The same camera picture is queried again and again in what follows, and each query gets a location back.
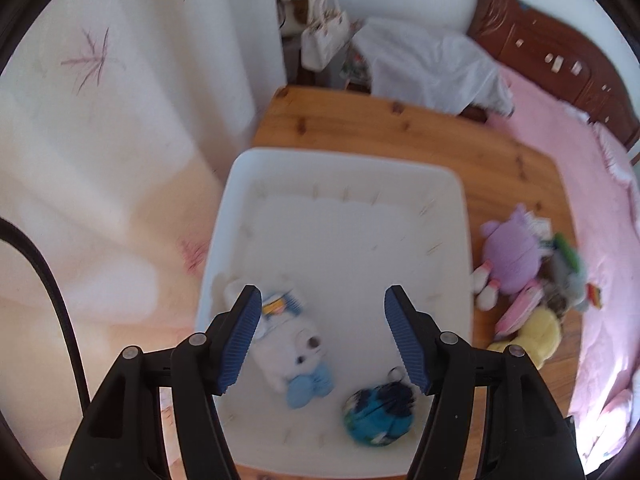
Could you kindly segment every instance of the pink blanket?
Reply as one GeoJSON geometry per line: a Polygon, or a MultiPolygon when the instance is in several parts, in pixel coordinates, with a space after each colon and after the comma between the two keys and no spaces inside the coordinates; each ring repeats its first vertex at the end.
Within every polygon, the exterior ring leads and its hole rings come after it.
{"type": "MultiPolygon", "coordinates": [[[[604,407],[628,387],[638,365],[638,185],[623,146],[609,130],[581,122],[567,111],[567,104],[516,72],[503,67],[502,75],[513,92],[515,112],[509,119],[492,115],[488,124],[555,160],[589,281],[602,290],[602,310],[591,308],[584,314],[580,364],[570,407],[576,419],[578,451],[586,469],[591,470],[619,446],[617,437],[624,438],[622,429],[622,434],[607,437],[610,444],[598,441],[606,426],[598,418],[610,413],[603,412],[604,407]]],[[[620,418],[620,410],[615,413],[620,418]]]]}

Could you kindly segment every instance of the white cloth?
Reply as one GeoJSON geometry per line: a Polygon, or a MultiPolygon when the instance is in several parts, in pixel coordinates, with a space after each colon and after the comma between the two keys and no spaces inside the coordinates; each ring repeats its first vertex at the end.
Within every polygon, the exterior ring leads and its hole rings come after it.
{"type": "Polygon", "coordinates": [[[497,63],[459,32],[369,18],[351,41],[369,66],[372,95],[455,115],[469,104],[513,112],[497,63]]]}
{"type": "MultiPolygon", "coordinates": [[[[91,393],[124,346],[193,330],[226,175],[285,83],[275,0],[53,0],[18,46],[0,216],[48,261],[91,393]]],[[[0,244],[0,269],[0,407],[58,478],[80,420],[68,356],[30,266],[0,244]]]]}

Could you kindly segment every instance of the curtain fold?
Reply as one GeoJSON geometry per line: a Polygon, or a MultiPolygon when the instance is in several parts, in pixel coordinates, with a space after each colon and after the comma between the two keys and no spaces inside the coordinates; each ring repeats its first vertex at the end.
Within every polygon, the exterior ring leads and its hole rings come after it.
{"type": "MultiPolygon", "coordinates": [[[[22,40],[0,78],[0,215],[58,280],[92,393],[123,346],[191,331],[226,176],[285,83],[274,0],[53,0],[22,40]]],[[[56,478],[70,365],[33,271],[4,245],[0,267],[0,408],[56,478]]]]}

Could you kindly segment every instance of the ribbed blue pad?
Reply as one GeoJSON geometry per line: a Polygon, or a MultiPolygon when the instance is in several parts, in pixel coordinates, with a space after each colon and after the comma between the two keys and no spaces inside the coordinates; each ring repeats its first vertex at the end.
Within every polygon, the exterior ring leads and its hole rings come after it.
{"type": "Polygon", "coordinates": [[[222,393],[225,393],[226,389],[238,380],[240,368],[249,350],[251,339],[254,337],[261,313],[262,297],[260,292],[255,290],[242,314],[238,317],[238,322],[236,322],[231,332],[231,337],[222,351],[221,369],[218,377],[218,387],[222,393]]]}
{"type": "Polygon", "coordinates": [[[414,329],[391,288],[388,288],[385,293],[385,317],[396,340],[396,346],[402,356],[402,362],[409,374],[409,379],[420,388],[422,393],[426,393],[431,381],[424,371],[424,353],[415,336],[414,329]]]}

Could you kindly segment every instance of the wooden headboard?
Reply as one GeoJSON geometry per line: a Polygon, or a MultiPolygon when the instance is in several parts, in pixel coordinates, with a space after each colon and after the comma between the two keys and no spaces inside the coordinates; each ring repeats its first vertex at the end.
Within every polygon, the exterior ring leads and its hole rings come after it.
{"type": "Polygon", "coordinates": [[[519,0],[478,0],[467,33],[501,63],[606,124],[627,149],[640,137],[615,67],[574,28],[519,0]]]}

